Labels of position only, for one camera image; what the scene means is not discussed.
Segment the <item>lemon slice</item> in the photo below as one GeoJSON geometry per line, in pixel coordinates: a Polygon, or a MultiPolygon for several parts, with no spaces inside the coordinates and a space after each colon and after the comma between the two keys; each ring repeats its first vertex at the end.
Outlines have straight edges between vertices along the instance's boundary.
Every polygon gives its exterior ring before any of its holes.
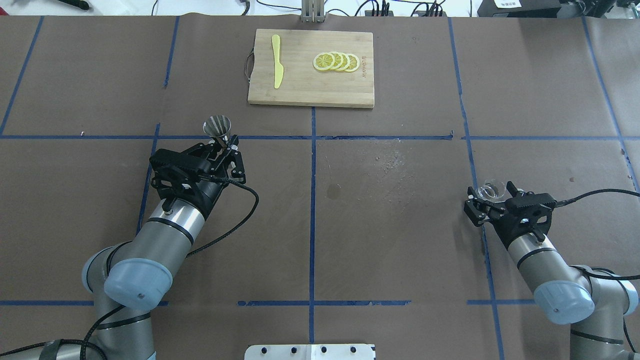
{"type": "Polygon", "coordinates": [[[339,53],[337,51],[332,51],[331,54],[335,57],[335,61],[333,62],[333,66],[330,67],[330,69],[336,70],[338,68],[341,68],[346,62],[345,60],[346,55],[344,53],[339,53]]]}
{"type": "Polygon", "coordinates": [[[349,66],[344,69],[344,72],[354,72],[360,68],[360,58],[354,54],[346,54],[349,58],[349,66]]]}
{"type": "Polygon", "coordinates": [[[347,55],[347,54],[345,54],[345,53],[340,53],[340,55],[341,55],[341,56],[342,56],[346,61],[344,62],[344,65],[343,65],[343,66],[341,66],[341,67],[339,67],[339,68],[337,68],[337,69],[335,69],[335,70],[336,70],[336,71],[345,71],[346,69],[348,69],[348,68],[349,68],[349,65],[351,65],[351,57],[350,57],[350,56],[348,56],[348,55],[347,55]]]}
{"type": "Polygon", "coordinates": [[[332,53],[319,53],[314,58],[314,67],[316,70],[327,71],[330,70],[335,62],[335,56],[332,53]]]}

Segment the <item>white mounting plate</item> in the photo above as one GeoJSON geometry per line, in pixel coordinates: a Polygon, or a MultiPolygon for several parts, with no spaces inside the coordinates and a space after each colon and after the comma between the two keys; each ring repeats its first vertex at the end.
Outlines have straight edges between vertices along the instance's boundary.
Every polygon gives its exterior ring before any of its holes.
{"type": "Polygon", "coordinates": [[[244,360],[375,360],[375,349],[370,344],[252,345],[244,360]]]}

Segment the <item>white label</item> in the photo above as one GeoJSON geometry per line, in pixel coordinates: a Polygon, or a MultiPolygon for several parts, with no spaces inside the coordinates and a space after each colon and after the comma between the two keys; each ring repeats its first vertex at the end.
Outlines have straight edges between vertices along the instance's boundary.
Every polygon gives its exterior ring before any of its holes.
{"type": "Polygon", "coordinates": [[[493,0],[498,9],[521,8],[520,0],[493,0]]]}

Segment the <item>black cable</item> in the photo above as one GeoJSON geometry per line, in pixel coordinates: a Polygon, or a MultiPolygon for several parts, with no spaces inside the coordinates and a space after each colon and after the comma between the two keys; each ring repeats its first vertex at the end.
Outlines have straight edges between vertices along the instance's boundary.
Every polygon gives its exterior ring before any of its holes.
{"type": "Polygon", "coordinates": [[[588,193],[583,193],[582,195],[578,196],[578,197],[574,197],[573,199],[568,199],[568,200],[562,200],[562,201],[558,201],[556,203],[556,207],[560,208],[561,206],[567,206],[569,204],[573,204],[574,202],[583,199],[587,196],[591,196],[591,195],[595,195],[597,193],[626,193],[627,195],[633,195],[633,196],[637,196],[640,197],[640,193],[637,192],[632,192],[629,190],[622,190],[622,189],[600,189],[600,190],[593,190],[592,192],[588,192],[588,193]]]}
{"type": "MultiPolygon", "coordinates": [[[[418,7],[420,6],[420,4],[427,4],[426,13],[423,16],[429,16],[428,15],[429,6],[432,5],[431,3],[427,3],[427,2],[424,2],[424,1],[409,1],[409,0],[391,0],[391,1],[397,1],[398,3],[418,4],[418,6],[416,6],[415,9],[413,9],[413,12],[409,16],[413,16],[413,14],[418,10],[418,7]]],[[[441,3],[438,3],[437,1],[434,1],[435,5],[436,5],[436,11],[435,11],[434,16],[442,16],[444,14],[444,9],[442,8],[442,4],[444,4],[445,1],[446,0],[443,0],[441,3]]]]}
{"type": "MultiPolygon", "coordinates": [[[[84,342],[83,340],[76,340],[76,339],[60,339],[60,345],[82,345],[83,342],[84,342]]],[[[31,349],[34,349],[34,348],[43,347],[46,344],[47,343],[37,343],[37,344],[29,345],[29,346],[26,346],[26,347],[17,348],[15,350],[3,352],[2,354],[0,354],[0,357],[7,356],[7,355],[12,355],[12,354],[17,354],[19,352],[31,350],[31,349]]],[[[102,351],[102,349],[100,347],[98,347],[98,345],[96,345],[94,343],[88,343],[87,347],[95,350],[102,360],[107,360],[107,355],[104,353],[104,351],[102,351]]]]}
{"type": "Polygon", "coordinates": [[[251,56],[255,56],[253,53],[253,49],[251,49],[251,52],[249,53],[249,55],[246,56],[246,60],[244,61],[244,76],[246,77],[247,82],[251,83],[251,76],[249,75],[249,59],[251,58],[251,56]]]}
{"type": "Polygon", "coordinates": [[[420,5],[426,5],[427,6],[427,12],[429,11],[429,3],[419,3],[418,5],[415,6],[415,8],[413,8],[413,11],[411,12],[411,15],[409,15],[410,17],[413,16],[413,14],[418,11],[418,8],[420,7],[420,5]]]}
{"type": "Polygon", "coordinates": [[[151,8],[151,16],[153,16],[153,15],[154,15],[154,10],[156,9],[156,5],[158,5],[158,1],[159,1],[159,0],[156,0],[156,1],[154,2],[154,7],[152,7],[152,8],[151,8]]]}
{"type": "Polygon", "coordinates": [[[360,13],[360,10],[362,10],[362,8],[365,6],[366,3],[376,3],[378,4],[378,8],[380,8],[380,4],[378,2],[378,0],[366,0],[364,3],[360,4],[360,7],[358,7],[358,10],[356,10],[356,14],[354,16],[358,16],[358,14],[360,13]]]}
{"type": "Polygon", "coordinates": [[[431,4],[431,7],[427,9],[427,12],[423,16],[431,16],[431,14],[436,11],[437,5],[438,3],[436,1],[433,1],[433,4],[431,4]]]}
{"type": "Polygon", "coordinates": [[[631,276],[601,275],[601,274],[595,274],[593,272],[590,272],[589,270],[581,266],[571,266],[571,267],[580,270],[586,276],[595,277],[596,279],[617,280],[617,281],[640,280],[640,275],[631,275],[631,276]]]}
{"type": "Polygon", "coordinates": [[[115,249],[113,249],[109,255],[107,255],[107,276],[109,276],[109,272],[111,271],[111,262],[113,261],[113,256],[116,254],[116,252],[118,252],[118,250],[120,250],[121,247],[123,247],[124,245],[127,245],[128,243],[132,242],[133,240],[129,240],[129,241],[125,241],[123,243],[121,243],[120,245],[116,246],[115,249]]]}
{"type": "MultiPolygon", "coordinates": [[[[615,275],[616,273],[614,273],[612,270],[609,270],[607,268],[591,268],[592,270],[598,270],[598,271],[603,271],[603,272],[608,272],[611,275],[615,275]]],[[[615,280],[618,282],[618,284],[620,284],[620,286],[622,287],[622,290],[626,291],[627,288],[622,285],[622,282],[616,277],[615,280]]],[[[634,347],[633,342],[631,342],[631,337],[629,336],[629,331],[627,330],[627,322],[625,321],[625,318],[622,318],[622,329],[625,332],[625,337],[627,338],[627,343],[629,344],[629,347],[631,348],[631,351],[636,352],[636,348],[634,347]]]]}
{"type": "Polygon", "coordinates": [[[340,9],[331,9],[331,10],[328,10],[326,13],[330,13],[330,12],[341,12],[341,13],[343,13],[344,15],[347,15],[347,16],[349,16],[349,17],[351,16],[351,15],[349,15],[348,13],[344,12],[344,10],[340,10],[340,9]]]}
{"type": "Polygon", "coordinates": [[[255,208],[258,207],[258,202],[260,202],[260,197],[258,196],[258,193],[255,192],[255,190],[253,190],[252,188],[250,188],[249,186],[243,185],[241,183],[238,183],[237,181],[233,181],[230,179],[217,179],[218,182],[221,183],[229,183],[232,185],[235,185],[237,187],[239,187],[240,189],[244,189],[248,192],[250,192],[251,194],[253,194],[253,196],[255,197],[255,202],[253,203],[253,207],[251,208],[251,211],[249,211],[249,214],[247,214],[244,219],[242,219],[242,221],[240,221],[236,226],[233,227],[233,229],[227,231],[225,234],[223,234],[222,236],[220,236],[219,238],[216,238],[215,240],[202,245],[201,247],[195,249],[194,251],[191,251],[189,254],[187,254],[187,258],[190,256],[194,256],[195,254],[198,254],[199,252],[205,250],[206,248],[210,247],[211,245],[214,245],[216,243],[218,243],[220,240],[226,238],[227,236],[231,235],[231,233],[233,233],[234,231],[238,230],[239,227],[241,227],[242,225],[244,225],[244,223],[249,220],[249,218],[253,215],[253,212],[255,211],[255,208]]]}
{"type": "Polygon", "coordinates": [[[272,8],[283,8],[283,9],[301,10],[301,11],[302,11],[302,8],[292,8],[291,6],[265,4],[265,3],[263,3],[263,2],[262,2],[262,1],[260,1],[260,0],[255,0],[255,2],[256,2],[256,3],[259,3],[259,4],[261,4],[261,5],[264,5],[264,6],[270,6],[270,7],[272,7],[272,8]]]}
{"type": "Polygon", "coordinates": [[[625,331],[625,337],[627,338],[627,343],[629,344],[631,351],[637,352],[634,344],[631,342],[631,338],[629,337],[629,332],[627,331],[627,322],[625,321],[625,318],[622,318],[622,329],[625,331]]]}
{"type": "Polygon", "coordinates": [[[93,334],[93,332],[98,328],[98,326],[100,326],[100,324],[104,320],[106,320],[111,315],[117,313],[118,311],[120,311],[122,309],[124,309],[124,305],[120,305],[120,306],[116,307],[115,309],[111,310],[110,312],[102,315],[102,317],[100,317],[98,320],[95,321],[95,323],[93,323],[93,326],[91,326],[91,329],[89,329],[89,331],[87,331],[86,335],[84,336],[84,340],[82,341],[82,345],[80,345],[80,360],[86,360],[86,347],[89,344],[89,339],[91,338],[91,335],[93,334]]]}
{"type": "Polygon", "coordinates": [[[240,16],[245,16],[246,13],[249,12],[249,8],[251,8],[251,2],[249,2],[249,0],[246,0],[244,2],[244,12],[240,16]]]}
{"type": "Polygon", "coordinates": [[[19,352],[31,350],[32,348],[43,347],[46,344],[47,343],[37,343],[37,344],[33,344],[33,345],[28,345],[28,346],[25,346],[25,347],[17,348],[15,350],[3,352],[2,354],[0,354],[0,357],[7,356],[7,355],[12,355],[12,354],[17,354],[19,352]]]}

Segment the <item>wooden cutting board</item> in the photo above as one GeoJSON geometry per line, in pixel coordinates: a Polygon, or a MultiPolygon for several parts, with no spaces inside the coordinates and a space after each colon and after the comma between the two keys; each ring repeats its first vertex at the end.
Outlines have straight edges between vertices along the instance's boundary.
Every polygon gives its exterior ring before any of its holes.
{"type": "Polygon", "coordinates": [[[266,105],[373,108],[373,34],[347,31],[258,29],[249,103],[266,105]],[[284,77],[274,88],[275,66],[271,36],[280,35],[280,63],[284,77]],[[316,55],[339,51],[360,58],[354,72],[318,71],[316,55]]]}

